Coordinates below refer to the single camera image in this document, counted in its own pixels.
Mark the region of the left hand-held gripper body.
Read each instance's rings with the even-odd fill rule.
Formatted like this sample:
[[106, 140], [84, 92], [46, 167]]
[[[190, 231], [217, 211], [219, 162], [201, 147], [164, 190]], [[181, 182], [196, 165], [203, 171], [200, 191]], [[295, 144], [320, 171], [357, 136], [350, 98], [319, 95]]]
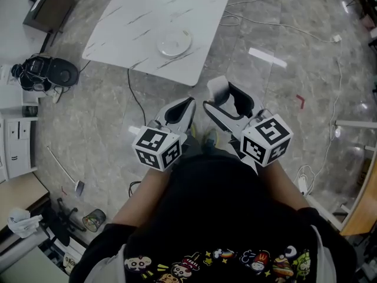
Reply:
[[163, 172], [183, 154], [182, 145], [187, 139], [188, 129], [188, 120], [169, 123], [159, 117], [146, 126], [130, 126], [128, 131], [134, 136], [132, 148], [138, 161]]

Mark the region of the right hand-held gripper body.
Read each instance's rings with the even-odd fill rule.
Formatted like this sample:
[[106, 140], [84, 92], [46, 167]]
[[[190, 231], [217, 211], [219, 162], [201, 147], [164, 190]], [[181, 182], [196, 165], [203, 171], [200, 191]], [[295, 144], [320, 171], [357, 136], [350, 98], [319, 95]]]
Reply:
[[255, 173], [286, 153], [293, 132], [285, 121], [268, 109], [260, 110], [241, 131], [240, 138], [234, 136], [230, 144], [238, 158], [250, 166]]

